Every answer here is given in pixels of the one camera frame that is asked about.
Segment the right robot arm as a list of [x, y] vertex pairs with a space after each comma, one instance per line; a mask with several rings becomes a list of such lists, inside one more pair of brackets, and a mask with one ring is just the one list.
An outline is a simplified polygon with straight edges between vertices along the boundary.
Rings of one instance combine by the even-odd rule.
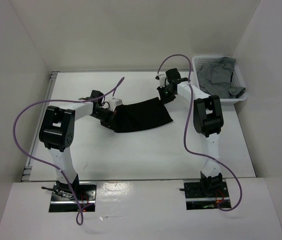
[[190, 114], [193, 115], [195, 131], [201, 136], [204, 153], [196, 155], [206, 158], [200, 171], [200, 185], [197, 192], [206, 197], [215, 193], [222, 184], [223, 176], [219, 158], [219, 134], [224, 125], [224, 118], [220, 99], [216, 95], [209, 95], [189, 82], [187, 77], [181, 77], [176, 68], [163, 74], [157, 74], [159, 81], [157, 90], [161, 101], [167, 104], [173, 101], [176, 95], [182, 96], [190, 103]]

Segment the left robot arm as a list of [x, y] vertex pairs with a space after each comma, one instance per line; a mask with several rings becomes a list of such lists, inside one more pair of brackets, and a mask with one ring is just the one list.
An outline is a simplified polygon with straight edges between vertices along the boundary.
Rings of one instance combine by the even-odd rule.
[[100, 120], [105, 127], [115, 114], [115, 108], [122, 105], [122, 100], [112, 98], [104, 100], [103, 93], [97, 90], [91, 96], [63, 107], [48, 106], [39, 131], [39, 140], [48, 149], [56, 166], [56, 192], [63, 193], [69, 200], [79, 197], [83, 188], [74, 169], [70, 146], [74, 140], [75, 122], [85, 116]]

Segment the black skirt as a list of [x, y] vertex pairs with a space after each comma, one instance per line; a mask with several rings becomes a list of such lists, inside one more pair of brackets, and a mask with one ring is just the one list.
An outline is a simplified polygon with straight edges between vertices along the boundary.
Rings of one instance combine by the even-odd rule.
[[116, 133], [131, 133], [158, 128], [172, 121], [164, 104], [155, 97], [116, 107], [109, 126]]

